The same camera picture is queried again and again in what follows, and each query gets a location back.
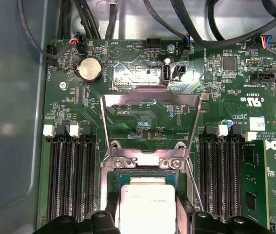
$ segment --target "screw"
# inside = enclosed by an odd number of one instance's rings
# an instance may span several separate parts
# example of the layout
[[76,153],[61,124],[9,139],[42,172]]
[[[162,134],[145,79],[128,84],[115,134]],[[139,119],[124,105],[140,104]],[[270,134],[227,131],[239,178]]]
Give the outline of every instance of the screw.
[[65,83],[65,82],[60,82],[59,87],[60,87],[61,90],[64,91],[64,90],[67,90],[68,84]]
[[235,218],[235,222],[238,223],[238,224],[243,224],[244,220],[241,219],[241,218]]
[[120,157],[116,158],[114,162],[115,162],[114,163],[115,167],[117,167],[117,168],[121,168],[125,165],[124,159],[122,159]]
[[172,54],[172,53],[175,53],[176,47],[173,44],[170,44],[167,46],[166,50],[168,53]]
[[200,213],[198,213],[198,216],[200,216],[201,218],[206,218],[207,214],[204,212],[200,212]]
[[181,167],[181,161],[179,159],[174,159],[171,164],[172,164],[172,167],[176,169]]

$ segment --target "cable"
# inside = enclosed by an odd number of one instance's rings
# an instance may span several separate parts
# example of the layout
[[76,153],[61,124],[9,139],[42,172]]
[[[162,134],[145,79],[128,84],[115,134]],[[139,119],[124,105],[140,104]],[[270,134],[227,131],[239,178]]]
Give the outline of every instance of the cable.
[[64,0],[63,39],[71,38],[71,12],[72,12],[71,1]]
[[107,31],[105,33],[105,39],[107,40],[112,39],[116,21],[117,21],[117,6],[115,4],[110,4],[109,24],[107,27]]
[[218,2],[219,0],[209,0],[207,2],[207,10],[208,10],[208,23],[210,25],[211,31],[214,35],[214,37],[216,38],[216,40],[225,40],[225,38],[222,37],[222,35],[220,34],[216,22],[215,22],[215,4]]
[[261,0],[261,2],[266,11],[276,18],[276,4],[273,2],[273,0]]
[[86,35],[87,35],[88,39],[93,39],[94,38],[93,34],[91,32],[88,20],[85,16],[85,13],[84,13],[84,10],[82,8],[82,5],[81,5],[80,1],[79,0],[74,0],[74,3],[75,3],[75,6],[76,6],[76,8],[79,12],[80,20],[83,24],[83,27],[85,29],[85,32],[86,32]]
[[83,7],[83,10],[84,10],[84,13],[85,13],[87,19],[88,19],[89,25],[90,25],[90,27],[92,29],[92,32],[93,32],[93,35],[94,35],[94,38],[95,39],[101,39],[99,30],[98,30],[96,22],[95,22],[95,18],[93,16],[93,14],[91,13],[91,10],[90,10],[86,0],[79,0],[79,1],[80,1],[80,4]]
[[268,24],[252,31],[247,34],[244,34],[242,36],[228,39],[228,40],[223,40],[223,41],[203,41],[201,36],[198,34],[195,26],[193,25],[188,12],[185,8],[185,5],[183,4],[183,0],[171,0],[171,4],[179,17],[181,23],[184,25],[188,33],[192,36],[192,38],[196,41],[196,43],[205,48],[221,48],[221,47],[226,47],[230,46],[232,44],[236,44],[242,41],[249,40],[250,38],[263,34],[270,29],[276,27],[276,19],[273,21],[269,22]]
[[33,38],[31,31],[29,29],[29,26],[27,25],[26,22],[26,18],[25,18],[25,14],[24,14],[24,8],[23,8],[23,0],[18,0],[18,11],[19,11],[19,15],[20,15],[20,19],[21,19],[21,23],[22,23],[22,27],[27,35],[27,37],[30,39],[31,44],[33,45],[33,47],[40,52],[43,56],[50,58],[50,59],[57,59],[59,57],[61,57],[62,55],[65,54],[66,51],[68,51],[71,47],[70,44],[67,44],[64,46],[64,48],[62,50],[60,50],[59,53],[57,53],[56,55],[51,55],[45,51],[43,51],[36,43],[35,39]]
[[65,2],[65,0],[61,0],[61,2],[60,2],[58,39],[63,39],[64,2]]
[[178,32],[177,30],[175,30],[174,28],[172,28],[168,23],[166,23],[159,15],[158,13],[155,11],[155,9],[153,8],[153,6],[151,5],[149,0],[143,0],[143,3],[145,5],[145,7],[147,8],[148,12],[150,13],[150,15],[160,24],[162,24],[168,31],[170,31],[171,33],[175,34],[177,37],[179,38],[184,38],[184,34]]

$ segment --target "chip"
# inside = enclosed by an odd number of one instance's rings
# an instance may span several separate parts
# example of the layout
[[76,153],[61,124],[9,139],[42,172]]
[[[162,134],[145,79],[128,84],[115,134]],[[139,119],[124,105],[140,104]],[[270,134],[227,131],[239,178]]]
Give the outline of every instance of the chip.
[[244,148],[244,158],[247,163],[254,163],[254,149],[252,147]]
[[246,205],[253,211],[256,210],[256,197],[251,193],[246,193]]
[[223,58],[222,59],[222,69],[224,71],[236,71],[237,63],[235,58]]

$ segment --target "gray metal panel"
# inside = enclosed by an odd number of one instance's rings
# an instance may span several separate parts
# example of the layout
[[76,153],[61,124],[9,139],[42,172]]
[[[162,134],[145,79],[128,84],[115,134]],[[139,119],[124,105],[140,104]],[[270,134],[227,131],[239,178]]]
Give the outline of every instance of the gray metal panel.
[[[184,0],[188,13],[205,40],[214,39],[207,21],[206,0]],[[94,16],[100,22],[100,34],[104,38],[109,20],[109,5],[105,0],[88,0]],[[185,33],[185,29],[176,16],[170,0],[150,0],[158,14],[171,26]],[[72,13],[72,31],[83,31],[78,12]],[[216,4],[215,17],[217,26],[226,38],[233,38],[248,33],[265,25],[274,18],[263,7],[261,0],[220,0]],[[276,41],[276,28],[267,34],[273,35]],[[146,39],[147,37],[177,39],[157,23],[146,10],[143,0],[119,0],[118,21],[114,39]]]
[[[28,23],[39,43],[45,5],[44,0],[25,0]],[[54,1],[49,10],[53,18],[55,6]],[[55,26],[50,27],[54,34]],[[16,1],[0,0],[0,233],[27,234],[36,228],[42,119],[38,104],[44,84],[40,69],[40,56],[20,26]]]

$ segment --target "microchip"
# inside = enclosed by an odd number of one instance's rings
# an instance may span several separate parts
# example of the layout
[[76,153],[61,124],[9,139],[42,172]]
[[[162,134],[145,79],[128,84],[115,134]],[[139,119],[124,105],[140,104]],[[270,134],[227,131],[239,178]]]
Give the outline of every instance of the microchip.
[[246,205],[253,211],[256,210],[256,197],[251,193],[246,193]]
[[201,98],[203,101],[209,101],[210,100],[210,94],[209,93],[201,93]]
[[142,138],[148,138],[149,134],[147,130],[142,131]]
[[244,159],[247,163],[254,163],[254,149],[252,147],[244,147]]
[[82,135],[91,135],[91,125],[84,125]]
[[212,92],[212,87],[210,87],[210,86],[206,87],[206,92],[211,93]]
[[209,103],[202,103],[201,104],[201,110],[202,111],[209,111],[210,110],[210,104]]
[[237,63],[235,58],[223,58],[222,59],[222,69],[224,71],[236,71]]

